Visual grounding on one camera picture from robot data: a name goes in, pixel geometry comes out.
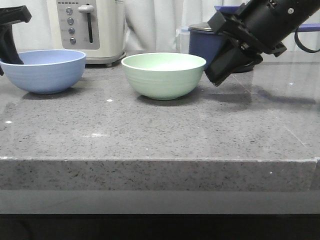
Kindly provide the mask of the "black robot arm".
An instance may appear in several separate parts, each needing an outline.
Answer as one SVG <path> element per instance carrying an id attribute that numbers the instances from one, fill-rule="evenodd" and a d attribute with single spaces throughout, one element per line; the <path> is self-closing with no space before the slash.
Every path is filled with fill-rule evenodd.
<path id="1" fill-rule="evenodd" d="M 205 70 L 207 78 L 219 86 L 235 71 L 260 64 L 263 53 L 280 56 L 287 49 L 283 39 L 319 9 L 318 0 L 250 0 L 235 13 L 218 10 L 208 25 L 224 38 Z"/>

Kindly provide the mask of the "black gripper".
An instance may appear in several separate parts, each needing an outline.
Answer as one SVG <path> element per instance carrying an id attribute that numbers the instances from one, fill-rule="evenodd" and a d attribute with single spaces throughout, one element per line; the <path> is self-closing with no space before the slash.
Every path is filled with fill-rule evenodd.
<path id="1" fill-rule="evenodd" d="M 17 23 L 28 23 L 32 18 L 30 11 L 26 5 L 16 7 L 3 7 L 0 9 L 0 59 L 4 63 L 23 65 L 17 52 L 12 26 Z M 0 76 L 4 72 L 0 66 Z"/>
<path id="2" fill-rule="evenodd" d="M 263 58 L 260 53 L 280 56 L 287 50 L 282 43 L 287 37 L 287 24 L 278 4 L 242 4 L 234 14 L 221 11 L 208 21 L 213 32 L 228 35 L 204 71 L 218 87 L 232 73 L 253 70 Z"/>

